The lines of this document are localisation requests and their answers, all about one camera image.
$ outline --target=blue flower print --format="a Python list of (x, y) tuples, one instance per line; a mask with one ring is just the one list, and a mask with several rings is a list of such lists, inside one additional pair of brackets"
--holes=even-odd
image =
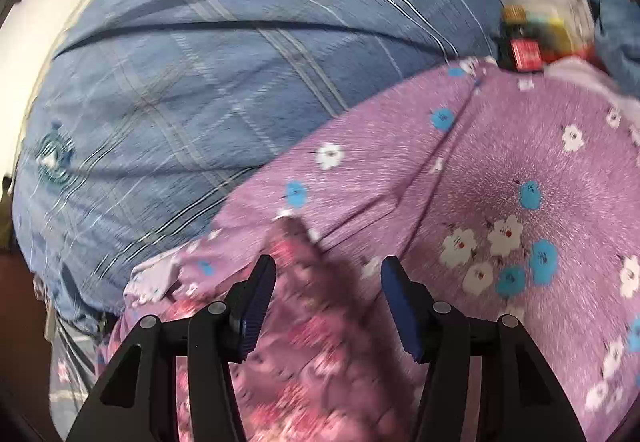
[(520, 205), (532, 211), (540, 208), (540, 189), (537, 182), (530, 180), (520, 186)]
[(462, 77), (463, 75), (465, 75), (465, 71), (459, 67), (451, 67), (449, 69), (449, 75), (451, 77)]
[(631, 330), (626, 335), (626, 342), (630, 352), (640, 352), (640, 317), (637, 317), (631, 325)]
[(287, 183), (286, 194), (287, 194), (287, 202), (289, 203), (290, 206), (295, 208), (300, 208), (305, 204), (306, 189), (297, 180)]
[(529, 266), (533, 271), (533, 283), (548, 285), (558, 268), (558, 250), (548, 240), (538, 240), (531, 249)]
[(431, 122), (437, 130), (448, 132), (453, 126), (453, 112), (449, 108), (440, 108), (431, 115)]
[(213, 274), (213, 267), (209, 265), (207, 262), (198, 262), (200, 269), (204, 273), (205, 276), (211, 276)]
[(495, 291), (503, 298), (518, 295), (524, 290), (525, 278), (524, 269), (519, 265), (505, 268), (498, 276), (498, 283)]

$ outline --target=bottle cap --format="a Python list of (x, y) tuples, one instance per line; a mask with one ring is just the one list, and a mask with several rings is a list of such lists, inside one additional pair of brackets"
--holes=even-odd
[(527, 22), (527, 13), (521, 5), (507, 5), (502, 10), (502, 19), (508, 24)]

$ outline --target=blue bedsheet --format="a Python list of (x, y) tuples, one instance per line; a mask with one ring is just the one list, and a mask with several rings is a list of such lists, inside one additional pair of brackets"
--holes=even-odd
[(14, 223), (30, 269), (97, 332), (133, 266), (200, 234), (257, 168), (416, 72), (490, 54), (500, 7), (93, 0), (28, 121)]

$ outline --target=screw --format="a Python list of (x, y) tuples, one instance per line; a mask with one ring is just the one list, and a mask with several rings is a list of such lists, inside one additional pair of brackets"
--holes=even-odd
[(140, 320), (140, 326), (143, 328), (151, 328), (155, 326), (156, 318), (153, 316), (145, 316)]
[(518, 326), (518, 318), (509, 314), (502, 316), (502, 324), (509, 328), (515, 328)]
[(223, 314), (225, 312), (226, 304), (224, 301), (214, 301), (211, 305), (209, 305), (209, 308), (207, 308), (207, 310), (209, 310), (210, 314), (217, 316), (218, 314)]
[(451, 312), (451, 305), (446, 301), (436, 301), (436, 303), (433, 304), (433, 309), (438, 314), (448, 314)]

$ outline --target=red label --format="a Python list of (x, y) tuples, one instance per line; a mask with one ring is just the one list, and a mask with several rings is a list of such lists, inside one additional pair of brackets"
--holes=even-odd
[(516, 68), (520, 72), (531, 72), (532, 70), (542, 70), (542, 56), (540, 47), (532, 39), (511, 40), (513, 58), (516, 61)]

